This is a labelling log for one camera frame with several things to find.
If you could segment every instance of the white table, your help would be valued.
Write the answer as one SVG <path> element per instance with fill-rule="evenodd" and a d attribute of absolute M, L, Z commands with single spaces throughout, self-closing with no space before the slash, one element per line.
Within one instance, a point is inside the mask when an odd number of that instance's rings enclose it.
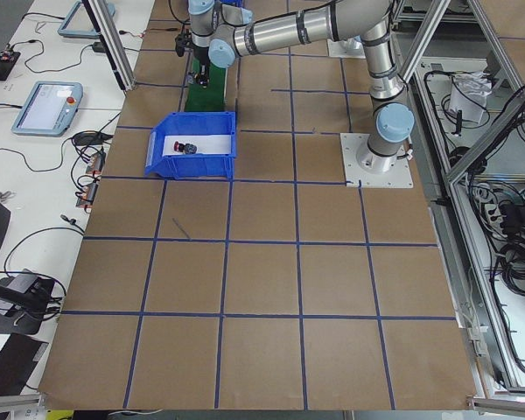
<path fill-rule="evenodd" d="M 111 0 L 115 5 L 116 27 L 139 33 L 146 27 L 153 0 Z M 65 16 L 74 0 L 35 0 L 30 11 Z M 62 38 L 57 34 L 60 22 L 41 16 L 28 16 L 18 27 L 10 43 L 28 39 L 40 39 L 45 44 L 45 54 L 30 62 L 36 70 L 65 67 L 78 61 L 81 48 L 91 44 L 90 39 Z M 35 32 L 36 22 L 46 21 Z M 140 49 L 142 40 L 122 35 L 122 42 L 128 48 Z M 51 168 L 60 161 L 62 142 L 83 130 L 98 130 L 123 107 L 124 94 L 119 89 L 107 57 L 88 48 L 83 54 L 81 65 L 60 73 L 31 73 L 24 61 L 40 51 L 39 43 L 16 47 L 22 53 L 10 77 L 0 82 L 0 102 L 23 105 L 36 81 L 78 81 L 84 87 L 84 99 L 73 120 L 72 126 L 62 137 L 17 136 L 11 133 L 19 109 L 0 108 L 0 147 L 13 149 L 25 154 L 29 165 L 35 169 Z M 134 67 L 137 52 L 128 52 L 130 64 Z M 114 120 L 104 132 L 112 134 L 116 127 Z M 4 258 L 26 235 L 41 228 L 66 227 L 61 218 L 65 214 L 75 218 L 82 228 L 88 222 L 88 215 L 75 207 L 75 188 L 70 179 L 70 169 L 77 155 L 68 142 L 64 147 L 64 164 L 56 171 L 34 173 L 27 169 L 19 155 L 0 151 L 0 191 L 13 191 L 15 196 L 4 204 L 11 211 L 10 226 L 0 251 L 0 270 Z M 80 161 L 74 170 L 77 176 L 83 174 L 85 165 Z M 81 244 L 81 236 L 66 230 L 53 230 L 33 236 L 12 256 L 8 270 L 27 268 L 58 278 L 66 287 L 74 269 Z M 60 287 L 54 289 L 59 296 Z M 42 324 L 33 337 L 51 343 L 56 329 L 54 320 Z M 0 335 L 0 349 L 8 335 Z M 37 387 L 43 374 L 48 350 L 33 372 L 28 383 Z M 34 391 L 25 388 L 23 393 Z M 27 418 L 25 412 L 18 413 Z"/>

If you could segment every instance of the wire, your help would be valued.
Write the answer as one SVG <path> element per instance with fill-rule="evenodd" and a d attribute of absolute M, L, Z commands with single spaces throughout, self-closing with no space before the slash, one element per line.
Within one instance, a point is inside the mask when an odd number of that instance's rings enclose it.
<path fill-rule="evenodd" d="M 183 26 L 185 25 L 189 25 L 189 23 L 191 22 L 191 19 L 188 18 L 186 20 L 181 20 L 179 19 L 176 15 L 175 15 L 175 11 L 173 11 L 173 5 L 172 5 L 172 0 L 167 0 L 167 4 L 169 5 L 169 11 L 171 12 L 171 15 L 173 16 L 173 18 L 178 21 L 180 24 L 182 24 Z"/>
<path fill-rule="evenodd" d="M 423 84 L 426 87 L 426 92 L 428 94 L 428 99 L 430 100 L 431 110 L 434 113 L 434 116 L 436 117 L 437 126 L 439 127 L 439 131 L 441 132 L 441 135 L 444 139 L 444 148 L 445 148 L 445 154 L 449 156 L 449 144 L 453 149 L 457 149 L 457 145 L 447 136 L 447 133 L 445 133 L 444 125 L 441 122 L 441 119 L 438 116 L 438 112 L 436 111 L 436 100 L 434 99 L 434 95 L 430 90 L 430 84 L 429 84 L 429 78 L 431 75 L 435 74 L 434 71 L 428 72 L 423 76 Z"/>
<path fill-rule="evenodd" d="M 116 118 L 121 114 L 121 112 L 122 111 L 117 112 L 115 116 L 108 120 L 107 123 L 103 127 L 101 127 L 97 132 L 102 133 L 114 120 L 116 120 Z"/>
<path fill-rule="evenodd" d="M 47 16 L 48 18 L 54 18 L 54 19 L 60 19 L 60 20 L 64 20 L 64 19 L 65 19 L 65 18 L 62 17 L 62 16 L 54 16 L 54 15 L 48 15 L 48 14 L 46 14 L 46 13 L 37 13 L 36 11 L 30 11 L 30 12 L 25 13 L 25 14 L 21 17 L 21 20 L 24 20 L 25 17 L 30 16 L 30 15 Z"/>
<path fill-rule="evenodd" d="M 64 72 L 65 70 L 69 69 L 69 68 L 73 68 L 73 67 L 77 67 L 81 64 L 81 62 L 83 61 L 83 53 L 84 51 L 86 51 L 88 48 L 91 48 L 93 46 L 93 44 L 88 44 L 86 46 L 84 46 L 81 50 L 80 50 L 80 59 L 78 60 L 77 63 L 74 63 L 74 64 L 71 64 L 70 66 L 66 66 L 66 67 L 62 67 L 62 68 L 54 68 L 54 69 L 46 69 L 46 70 L 35 70 L 31 67 L 29 67 L 29 62 L 35 58 L 37 58 L 39 55 L 43 55 L 45 53 L 45 44 L 43 44 L 43 41 L 39 40 L 39 39 L 30 39 L 29 41 L 26 41 L 27 43 L 29 44 L 33 44 L 35 42 L 39 42 L 39 44 L 41 45 L 41 51 L 40 52 L 37 52 L 36 54 L 32 55 L 29 59 L 27 59 L 26 61 L 24 61 L 24 66 L 27 67 L 29 69 L 30 72 L 34 73 L 34 74 L 42 74 L 42 73 L 58 73 L 58 72 Z"/>
<path fill-rule="evenodd" d="M 35 235 L 39 235 L 39 234 L 42 234 L 43 232 L 48 232 L 48 231 L 51 231 L 51 230 L 69 230 L 71 232 L 75 232 L 76 234 L 80 235 L 80 236 L 83 236 L 83 233 L 80 232 L 79 230 L 76 230 L 76 229 L 72 229 L 70 227 L 45 227 L 43 229 L 40 229 L 40 230 L 36 230 L 35 232 L 32 232 L 28 235 L 26 235 L 21 241 L 19 241 L 16 246 L 14 248 L 11 249 L 11 251 L 8 253 L 8 255 L 4 258 L 3 260 L 3 270 L 5 272 L 5 274 L 10 274 L 10 272 L 8 271 L 8 261 L 11 259 L 11 257 L 13 256 L 14 252 L 16 251 L 16 249 L 18 249 L 25 241 L 27 241 L 28 239 L 32 238 L 33 236 Z"/>
<path fill-rule="evenodd" d="M 21 105 L 12 105 L 11 103 L 0 103 L 0 107 L 17 108 L 17 109 L 23 108 Z"/>
<path fill-rule="evenodd" d="M 43 277 L 44 279 L 52 280 L 55 284 L 60 286 L 60 288 L 62 289 L 62 294 L 64 296 L 67 295 L 67 288 L 64 286 L 64 284 L 62 284 L 56 277 L 49 276 L 48 274 L 36 273 L 34 271 L 29 271 L 29 270 L 27 270 L 27 271 L 6 271 L 6 270 L 0 270 L 0 274 L 5 274 L 7 276 L 10 276 L 12 274 L 33 274 L 34 276 L 37 276 L 37 277 Z"/>
<path fill-rule="evenodd" d="M 64 145 L 71 141 L 72 138 L 67 138 L 64 142 L 62 142 L 62 145 L 60 146 L 60 163 L 57 164 L 56 166 L 54 166 L 53 168 L 47 168 L 47 169 L 34 169 L 32 168 L 29 163 L 27 162 L 27 158 L 25 157 L 25 155 L 21 152 L 21 151 L 18 151 L 18 150 L 13 150 L 13 149 L 7 149 L 5 147 L 1 147 L 0 148 L 0 151 L 8 151 L 10 153 L 15 153 L 19 156 L 21 156 L 21 158 L 24 160 L 24 164 L 25 166 L 27 166 L 27 169 L 29 169 L 31 172 L 52 172 L 52 171 L 56 171 L 57 169 L 59 169 L 63 164 L 64 164 Z"/>
<path fill-rule="evenodd" d="M 125 31 L 123 29 L 120 29 L 119 30 L 119 35 L 130 35 L 130 36 L 132 36 L 134 38 L 143 38 L 144 37 L 144 32 L 136 34 L 136 33 L 133 33 L 131 31 Z"/>
<path fill-rule="evenodd" d="M 505 181 L 491 181 L 491 184 L 501 186 L 508 189 L 506 191 L 502 188 L 494 189 L 492 187 L 484 187 L 482 185 L 474 184 L 475 172 L 469 171 L 469 184 L 468 184 L 468 196 L 471 202 L 472 211 L 480 224 L 484 232 L 486 242 L 488 247 L 491 249 L 490 252 L 490 269 L 488 272 L 488 281 L 490 283 L 490 288 L 496 303 L 497 311 L 501 320 L 501 323 L 504 325 L 504 333 L 506 336 L 506 341 L 511 350 L 512 356 L 516 366 L 525 374 L 525 364 L 521 357 L 519 356 L 517 349 L 515 347 L 514 339 L 512 337 L 512 331 L 510 327 L 510 321 L 508 315 L 503 309 L 503 304 L 501 302 L 500 296 L 496 288 L 496 282 L 498 278 L 501 279 L 503 284 L 513 293 L 525 297 L 525 287 L 520 285 L 520 282 L 525 282 L 525 238 L 520 234 L 516 235 L 507 235 L 503 240 L 498 237 L 494 237 L 494 231 L 486 226 L 489 226 L 490 222 L 487 223 L 486 220 L 483 220 L 481 208 L 482 204 L 473 199 L 473 189 L 481 189 L 489 192 L 489 195 L 492 197 L 487 203 L 495 204 L 497 207 L 504 201 L 511 201 L 515 203 L 521 203 L 525 205 L 525 187 L 523 190 L 519 191 L 514 185 L 509 184 Z M 507 196 L 512 199 L 499 199 L 497 193 L 505 193 Z M 503 246 L 496 247 L 494 240 L 504 242 Z"/>
<path fill-rule="evenodd" d="M 121 411 L 112 411 L 108 413 L 108 416 L 112 416 L 114 414 L 124 414 L 124 415 L 132 415 L 132 416 L 135 416 L 135 415 L 149 416 L 150 414 L 161 413 L 162 411 L 163 411 L 162 409 L 156 409 L 154 411 L 132 411 L 129 409 L 123 409 Z"/>

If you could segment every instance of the grid of blue tape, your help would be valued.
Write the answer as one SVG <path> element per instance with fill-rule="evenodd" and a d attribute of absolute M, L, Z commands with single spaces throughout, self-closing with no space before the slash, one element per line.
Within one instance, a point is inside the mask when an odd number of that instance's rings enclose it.
<path fill-rule="evenodd" d="M 290 0 L 286 0 L 288 11 L 290 10 Z M 173 22 L 172 20 L 168 19 L 152 19 L 151 21 L 163 21 L 163 22 Z M 171 49 L 167 50 L 144 50 L 144 51 L 156 51 L 156 52 L 170 52 L 173 51 Z M 382 322 L 385 320 L 388 321 L 405 321 L 405 320 L 435 320 L 435 321 L 455 321 L 455 317 L 443 317 L 443 316 L 385 316 L 381 315 L 380 306 L 379 306 L 379 298 L 377 294 L 377 288 L 375 284 L 375 272 L 374 272 L 374 264 L 373 264 L 373 257 L 371 253 L 371 249 L 374 247 L 412 247 L 412 248 L 436 248 L 438 245 L 436 243 L 387 243 L 387 242 L 371 242 L 369 240 L 369 234 L 368 234 L 368 222 L 367 222 L 367 216 L 366 216 L 366 208 L 364 203 L 364 196 L 362 193 L 361 185 L 360 188 L 357 189 L 358 195 L 360 197 L 360 205 L 361 205 L 361 216 L 363 220 L 363 229 L 364 229 L 364 242 L 322 242 L 322 241 L 300 241 L 299 236 L 299 208 L 298 208 L 298 185 L 328 185 L 328 186 L 335 186 L 335 185 L 344 185 L 342 182 L 316 182 L 316 181 L 300 181 L 298 180 L 298 170 L 297 170 L 297 153 L 296 153 L 296 136 L 298 135 L 310 135 L 314 134 L 312 132 L 306 132 L 306 131 L 296 131 L 295 130 L 295 107 L 294 107 L 294 93 L 307 93 L 307 94 L 317 94 L 317 93 L 327 93 L 327 94 L 336 94 L 336 95 L 344 95 L 346 100 L 346 112 L 348 121 L 350 122 L 349 131 L 352 132 L 352 123 L 350 119 L 350 106 L 349 106 L 349 95 L 367 95 L 366 92 L 351 92 L 347 90 L 347 78 L 344 68 L 344 60 L 340 60 L 340 66 L 341 66 L 341 72 L 342 72 L 342 82 L 344 91 L 332 91 L 332 90 L 296 90 L 293 89 L 293 73 L 292 73 L 292 57 L 293 56 L 301 56 L 301 57 L 312 57 L 312 58 L 319 58 L 322 56 L 318 55 L 305 55 L 305 54 L 294 54 L 291 52 L 291 49 L 289 48 L 288 53 L 267 53 L 266 55 L 281 55 L 288 57 L 289 60 L 289 77 L 290 77 L 290 88 L 289 89 L 273 89 L 273 91 L 276 92 L 285 92 L 290 94 L 290 113 L 291 113 L 291 131 L 278 131 L 278 130 L 256 130 L 256 129 L 245 129 L 244 132 L 262 132 L 262 133 L 280 133 L 280 134 L 291 134 L 291 147 L 292 147 L 292 153 L 293 153 L 293 170 L 294 170 L 294 176 L 293 180 L 264 180 L 264 179 L 232 179 L 231 181 L 226 179 L 196 179 L 191 178 L 187 179 L 187 181 L 192 182 L 228 182 L 229 187 L 229 195 L 227 199 L 227 229 L 226 229 L 226 237 L 222 240 L 215 240 L 215 239 L 181 239 L 181 238 L 160 238 L 158 237 L 159 233 L 159 227 L 161 223 L 162 213 L 163 213 L 163 207 L 165 202 L 165 195 L 167 194 L 168 188 L 171 188 L 171 182 L 164 180 L 164 186 L 162 191 L 162 197 L 160 200 L 160 205 L 158 209 L 158 215 L 157 215 L 157 223 L 156 223 L 156 229 L 155 234 L 153 237 L 123 237 L 123 236 L 86 236 L 85 239 L 88 241 L 102 241 L 102 240 L 118 240 L 118 241 L 147 241 L 152 242 L 151 252 L 150 252 L 150 261 L 149 266 L 147 270 L 147 276 L 146 281 L 144 284 L 143 289 L 143 299 L 140 307 L 140 311 L 63 311 L 65 314 L 71 314 L 71 315 L 128 315 L 128 316 L 137 316 L 138 317 L 138 323 L 136 328 L 136 337 L 134 341 L 134 347 L 133 347 L 133 353 L 130 363 L 130 369 L 129 369 L 129 376 L 127 381 L 127 387 L 124 397 L 124 403 L 123 407 L 126 409 L 128 408 L 129 399 L 130 399 L 130 393 L 132 389 L 132 380 L 134 375 L 134 368 L 136 365 L 137 360 L 137 351 L 139 348 L 140 343 L 140 334 L 142 329 L 142 322 L 144 317 L 190 317 L 190 318 L 218 318 L 219 319 L 219 330 L 218 330 L 218 345 L 217 345 L 217 361 L 216 361 L 216 378 L 215 378 L 215 394 L 214 394 L 214 408 L 218 409 L 220 405 L 220 378 L 221 378 L 221 352 L 222 352 L 222 340 L 223 340 L 223 327 L 224 327 L 224 318 L 244 318 L 244 319 L 298 319 L 299 321 L 299 336 L 300 336 L 300 351 L 301 351 L 301 375 L 302 375 L 302 391 L 303 391 L 303 402 L 304 402 L 304 410 L 308 410 L 309 403 L 308 403 L 308 397 L 307 397 L 307 381 L 306 381 L 306 375 L 305 375 L 305 340 L 304 340 L 304 320 L 306 319 L 354 319 L 354 320 L 375 320 L 378 325 L 379 330 L 379 336 L 380 336 L 380 342 L 381 342 L 381 353 L 382 353 L 382 360 L 383 360 L 383 366 L 385 369 L 385 375 L 387 380 L 387 387 L 388 387 L 388 396 L 390 401 L 390 406 L 392 410 L 396 409 L 396 399 L 393 392 L 393 386 L 391 383 L 390 378 L 390 372 L 389 372 L 389 360 L 387 356 L 387 349 L 385 344 L 385 337 L 383 333 L 383 327 Z M 187 54 L 187 63 L 186 67 L 188 68 L 191 61 L 191 54 Z M 179 85 L 162 85 L 162 84 L 154 84 L 154 83 L 141 83 L 148 86 L 153 87 L 172 87 L 172 88 L 180 88 L 181 93 L 179 97 L 179 104 L 178 109 L 182 110 L 184 107 L 184 92 L 186 91 L 187 85 L 186 85 L 186 71 L 183 78 L 183 84 L 181 86 Z M 237 83 L 239 84 L 241 77 L 241 62 L 239 63 L 239 68 L 237 72 Z M 235 100 L 235 108 L 236 113 L 239 115 L 239 109 L 237 106 L 237 100 Z M 151 130 L 151 127 L 137 127 L 137 126 L 121 126 L 119 125 L 119 128 L 124 129 L 130 129 L 130 130 Z M 339 133 L 319 133 L 322 135 L 335 135 L 337 136 Z M 158 178 L 146 178 L 146 177 L 125 177 L 125 176 L 105 176 L 105 179 L 142 179 L 142 180 L 159 180 Z M 241 240 L 231 240 L 229 238 L 229 228 L 230 228 L 230 221 L 231 221 L 231 215 L 232 215 L 232 199 L 233 199 L 233 186 L 234 183 L 237 182 L 251 182 L 251 183 L 283 183 L 283 184 L 292 184 L 294 187 L 294 207 L 295 207 L 295 223 L 296 223 L 296 240 L 295 241 L 241 241 Z M 221 295 L 220 295 L 220 311 L 219 312 L 170 312 L 170 311 L 146 311 L 145 305 L 146 305 L 146 299 L 148 294 L 148 287 L 150 284 L 151 279 L 151 270 L 153 266 L 153 260 L 156 252 L 156 246 L 158 242 L 216 242 L 216 243 L 224 243 L 225 244 L 225 253 L 224 253 L 224 263 L 223 263 L 223 277 L 222 277 L 222 286 L 221 286 Z M 248 313 L 225 313 L 224 307 L 225 307 L 225 296 L 226 296 L 226 280 L 227 280 L 227 266 L 228 266 L 228 247 L 230 243 L 253 243 L 253 244 L 276 244 L 276 245 L 283 245 L 283 244 L 290 244 L 295 245 L 297 248 L 297 292 L 298 292 L 298 307 L 299 307 L 299 314 L 298 315 L 292 315 L 292 314 L 248 314 Z M 367 259 L 368 259 L 368 265 L 369 265 L 369 272 L 371 275 L 371 282 L 372 282 L 372 288 L 373 288 L 373 294 L 374 294 L 374 305 L 375 305 L 375 315 L 336 315 L 336 314 L 319 314 L 319 315 L 309 315 L 304 314 L 304 308 L 303 308 L 303 295 L 302 295 L 302 277 L 301 277 L 301 260 L 300 260 L 300 247 L 301 246 L 318 246 L 318 245 L 326 245 L 326 246 L 354 246 L 354 247 L 364 247 L 367 250 Z"/>

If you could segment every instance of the metal mounting plate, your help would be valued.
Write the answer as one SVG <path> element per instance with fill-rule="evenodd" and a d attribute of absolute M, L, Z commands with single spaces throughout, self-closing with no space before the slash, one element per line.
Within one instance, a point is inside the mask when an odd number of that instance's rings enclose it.
<path fill-rule="evenodd" d="M 395 166 L 387 172 L 375 175 L 364 170 L 356 161 L 356 151 L 360 144 L 368 140 L 369 134 L 364 133 L 341 133 L 342 160 L 344 161 L 344 173 L 346 186 L 362 186 L 363 188 L 412 188 L 412 176 L 410 175 L 409 162 L 406 159 L 397 160 Z M 404 154 L 401 147 L 399 154 Z"/>

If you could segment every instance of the robotic arm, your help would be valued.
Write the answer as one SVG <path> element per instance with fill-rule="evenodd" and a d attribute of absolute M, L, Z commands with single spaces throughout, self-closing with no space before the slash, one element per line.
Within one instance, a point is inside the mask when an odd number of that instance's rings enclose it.
<path fill-rule="evenodd" d="M 360 35 L 371 78 L 369 93 L 376 129 L 358 150 L 357 158 L 369 172 L 387 172 L 414 126 L 414 116 L 404 104 L 406 85 L 391 57 L 389 15 L 393 3 L 332 0 L 319 7 L 252 22 L 249 10 L 218 0 L 189 0 L 192 49 L 201 65 L 197 81 L 208 83 L 210 63 L 228 68 L 246 55 Z"/>

